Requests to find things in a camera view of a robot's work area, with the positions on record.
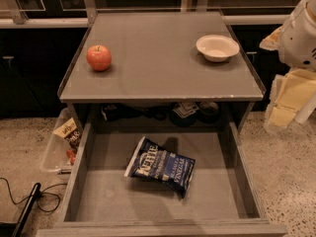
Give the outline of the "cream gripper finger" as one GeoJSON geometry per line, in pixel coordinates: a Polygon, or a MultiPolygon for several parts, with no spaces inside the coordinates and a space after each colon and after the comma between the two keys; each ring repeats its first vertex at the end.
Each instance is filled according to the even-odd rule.
{"type": "Polygon", "coordinates": [[[277,75],[266,109],[269,127],[287,128],[296,116],[304,112],[316,95],[316,73],[292,68],[284,76],[277,75]]]}
{"type": "Polygon", "coordinates": [[[259,47],[264,50],[278,50],[279,43],[279,34],[281,31],[281,27],[275,29],[272,33],[270,33],[267,37],[265,37],[259,44],[259,47]]]}

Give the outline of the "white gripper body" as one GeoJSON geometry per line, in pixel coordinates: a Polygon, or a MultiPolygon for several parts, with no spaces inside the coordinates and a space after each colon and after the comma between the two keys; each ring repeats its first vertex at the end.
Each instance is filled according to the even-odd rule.
{"type": "Polygon", "coordinates": [[[290,67],[316,69],[316,0],[301,0],[284,21],[278,56],[290,67]]]}

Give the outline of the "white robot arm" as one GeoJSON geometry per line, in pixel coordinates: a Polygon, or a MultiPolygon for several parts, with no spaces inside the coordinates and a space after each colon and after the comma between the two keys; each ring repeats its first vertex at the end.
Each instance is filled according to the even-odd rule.
{"type": "Polygon", "coordinates": [[[293,120],[306,122],[316,109],[316,0],[301,0],[260,48],[276,50],[289,67],[273,81],[267,124],[286,128],[293,120]]]}

